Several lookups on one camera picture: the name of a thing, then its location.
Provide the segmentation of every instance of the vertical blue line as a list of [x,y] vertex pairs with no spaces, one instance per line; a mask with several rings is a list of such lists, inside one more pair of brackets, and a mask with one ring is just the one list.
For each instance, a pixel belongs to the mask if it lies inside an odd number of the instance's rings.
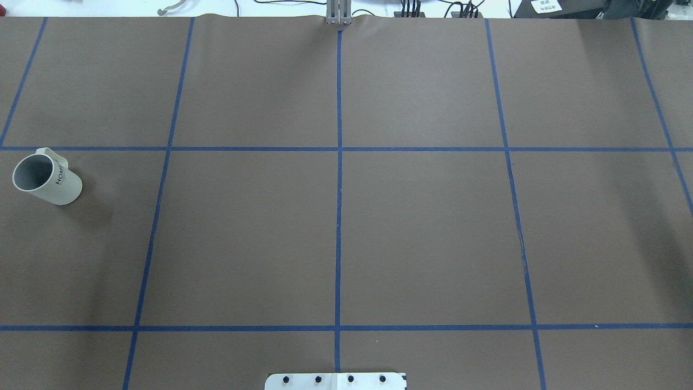
[[147,248],[147,258],[144,263],[144,272],[142,273],[142,283],[139,288],[139,299],[137,300],[137,311],[134,316],[134,330],[132,331],[132,339],[130,340],[130,352],[128,353],[128,364],[125,366],[125,378],[123,379],[123,390],[128,390],[130,385],[130,374],[132,372],[132,362],[134,361],[134,352],[137,347],[137,334],[139,333],[139,322],[142,317],[142,306],[144,304],[144,294],[147,290],[147,279],[149,278],[149,268],[152,264],[152,253],[154,252],[154,238],[157,234],[157,224],[159,223],[159,211],[161,210],[161,195],[164,193],[164,184],[166,182],[166,174],[168,173],[168,161],[170,160],[171,147],[173,146],[173,135],[175,133],[175,124],[178,119],[178,105],[180,104],[180,96],[183,93],[183,82],[185,80],[185,69],[188,64],[188,53],[190,51],[190,42],[193,38],[193,26],[195,18],[190,18],[188,27],[188,39],[185,44],[185,52],[183,54],[183,65],[180,70],[180,79],[178,80],[178,91],[176,92],[175,104],[173,106],[173,115],[171,117],[171,127],[168,133],[168,145],[166,147],[166,157],[164,158],[164,167],[161,170],[161,180],[159,181],[159,193],[157,194],[157,204],[154,208],[154,219],[152,221],[152,231],[149,235],[149,246]]
[[525,250],[525,236],[522,231],[522,221],[520,220],[520,208],[518,206],[517,191],[515,190],[515,177],[513,175],[512,161],[510,160],[510,148],[508,145],[508,135],[505,130],[505,116],[503,115],[503,104],[500,100],[500,88],[498,86],[498,73],[495,68],[495,57],[493,55],[493,41],[491,39],[491,25],[489,20],[486,22],[486,40],[489,42],[489,56],[491,58],[491,72],[493,73],[493,86],[495,88],[495,102],[498,106],[498,119],[500,120],[500,132],[503,137],[503,148],[505,149],[505,164],[508,169],[508,179],[510,180],[510,193],[513,199],[513,209],[515,211],[515,224],[520,237],[520,248],[522,251],[522,261],[525,268],[525,289],[527,290],[527,304],[529,305],[529,318],[532,321],[532,334],[534,336],[534,353],[536,354],[536,366],[539,373],[539,383],[542,390],[546,390],[546,379],[544,376],[544,362],[541,357],[541,345],[539,344],[539,331],[536,326],[536,313],[534,311],[534,297],[532,295],[532,281],[529,278],[529,265],[527,264],[527,251]]
[[340,362],[342,324],[342,30],[337,32],[337,244],[335,247],[335,372]]
[[19,102],[19,97],[21,96],[21,91],[24,89],[24,83],[26,82],[26,77],[29,75],[29,69],[31,64],[34,62],[34,57],[36,56],[36,51],[39,49],[39,43],[41,42],[41,37],[43,37],[43,32],[46,30],[46,24],[48,23],[48,18],[45,17],[43,23],[41,23],[41,28],[39,29],[39,35],[36,37],[36,42],[34,42],[34,48],[31,49],[31,55],[29,56],[29,61],[26,62],[26,67],[24,67],[24,74],[21,75],[21,80],[19,82],[19,87],[17,88],[17,93],[15,94],[15,100],[12,101],[12,106],[10,107],[10,113],[7,115],[7,120],[5,121],[5,127],[2,129],[2,135],[0,135],[0,146],[5,142],[5,137],[7,136],[8,130],[10,130],[10,123],[12,123],[12,117],[15,115],[15,109],[17,108],[17,103]]
[[672,142],[672,137],[669,134],[667,122],[664,120],[664,114],[662,113],[662,108],[659,105],[659,99],[657,99],[657,94],[654,92],[654,86],[652,85],[652,80],[650,79],[649,72],[647,71],[647,64],[645,63],[645,56],[642,54],[642,47],[640,46],[640,36],[638,35],[638,29],[635,26],[634,18],[631,18],[631,28],[633,28],[633,37],[635,38],[635,45],[638,47],[638,55],[640,56],[640,64],[642,65],[642,71],[645,74],[645,80],[647,81],[647,86],[650,89],[650,94],[652,95],[652,100],[654,101],[654,107],[655,109],[657,109],[659,123],[662,124],[664,137],[667,139],[667,145],[669,145],[669,152],[672,154],[672,160],[674,161],[674,166],[676,167],[676,173],[678,174],[679,181],[681,181],[683,193],[686,196],[686,201],[688,202],[688,210],[691,212],[691,214],[693,214],[693,201],[691,201],[691,195],[688,192],[688,186],[686,185],[686,179],[683,177],[681,166],[678,164],[678,157],[676,157],[674,143]]

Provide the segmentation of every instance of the mug rim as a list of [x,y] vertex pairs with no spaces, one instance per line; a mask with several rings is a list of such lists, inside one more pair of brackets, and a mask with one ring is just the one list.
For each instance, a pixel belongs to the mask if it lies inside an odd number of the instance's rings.
[[34,154],[31,154],[31,155],[28,155],[28,156],[26,156],[25,158],[22,158],[21,161],[17,163],[17,166],[15,167],[15,169],[12,171],[12,184],[14,184],[14,185],[15,185],[15,188],[18,189],[19,191],[22,191],[22,192],[34,192],[34,191],[38,191],[39,189],[45,187],[45,186],[51,181],[51,179],[49,178],[48,180],[46,180],[45,183],[41,184],[39,187],[32,188],[32,189],[22,189],[22,188],[19,188],[19,186],[17,185],[17,182],[15,182],[15,174],[17,173],[17,168],[19,168],[19,166],[20,166],[26,159],[31,158],[31,157],[33,157],[33,156],[35,156],[35,155],[42,155],[42,156],[44,156],[45,158],[49,159],[49,160],[51,161],[51,166],[52,166],[52,168],[51,168],[51,177],[53,177],[53,174],[55,173],[55,164],[56,164],[56,161],[55,161],[54,159],[50,158],[48,155],[43,154],[43,153],[34,153]]

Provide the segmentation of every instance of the white mug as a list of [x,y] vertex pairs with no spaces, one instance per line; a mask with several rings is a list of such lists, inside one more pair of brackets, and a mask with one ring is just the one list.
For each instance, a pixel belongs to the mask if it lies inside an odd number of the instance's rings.
[[54,205],[72,203],[82,192],[82,179],[67,169],[67,160],[50,148],[36,149],[12,173],[19,191],[27,192]]

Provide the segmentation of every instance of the white sticker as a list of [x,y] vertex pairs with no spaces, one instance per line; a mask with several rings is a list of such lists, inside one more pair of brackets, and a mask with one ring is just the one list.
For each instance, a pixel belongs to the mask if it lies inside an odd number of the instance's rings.
[[559,4],[559,0],[533,0],[532,7],[534,7],[534,10],[538,14],[563,10],[561,4]]

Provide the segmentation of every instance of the metal bracket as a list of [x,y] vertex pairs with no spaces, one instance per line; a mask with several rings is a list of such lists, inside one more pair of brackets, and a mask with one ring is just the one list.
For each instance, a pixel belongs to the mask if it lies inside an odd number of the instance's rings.
[[404,373],[272,374],[265,390],[406,390]]
[[326,0],[327,24],[351,24],[351,0]]

